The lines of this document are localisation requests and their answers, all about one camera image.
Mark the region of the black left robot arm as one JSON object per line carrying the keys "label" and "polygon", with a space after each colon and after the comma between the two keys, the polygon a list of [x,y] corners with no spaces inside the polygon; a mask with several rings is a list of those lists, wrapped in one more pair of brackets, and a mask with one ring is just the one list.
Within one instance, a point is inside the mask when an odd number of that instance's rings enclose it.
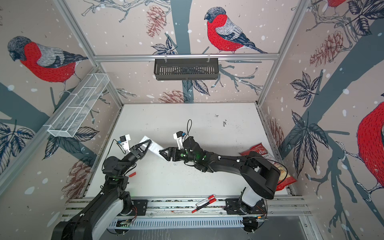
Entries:
{"label": "black left robot arm", "polygon": [[58,223],[52,233],[52,240],[99,240],[109,225],[118,216],[146,214],[147,200],[133,201],[126,191],[127,173],[138,160],[144,158],[152,141],[146,140],[129,149],[121,160],[108,157],[103,163],[105,183],[96,197],[77,215],[67,222]]}

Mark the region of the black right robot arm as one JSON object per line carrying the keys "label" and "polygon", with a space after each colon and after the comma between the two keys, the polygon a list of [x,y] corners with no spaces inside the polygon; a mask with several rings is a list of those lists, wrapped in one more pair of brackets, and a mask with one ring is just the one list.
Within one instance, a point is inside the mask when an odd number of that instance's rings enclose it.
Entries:
{"label": "black right robot arm", "polygon": [[159,151],[168,162],[192,162],[203,173],[224,172],[242,176],[260,197],[272,200],[279,184],[281,171],[257,152],[246,156],[224,156],[203,150],[193,137],[188,137],[180,147]]}

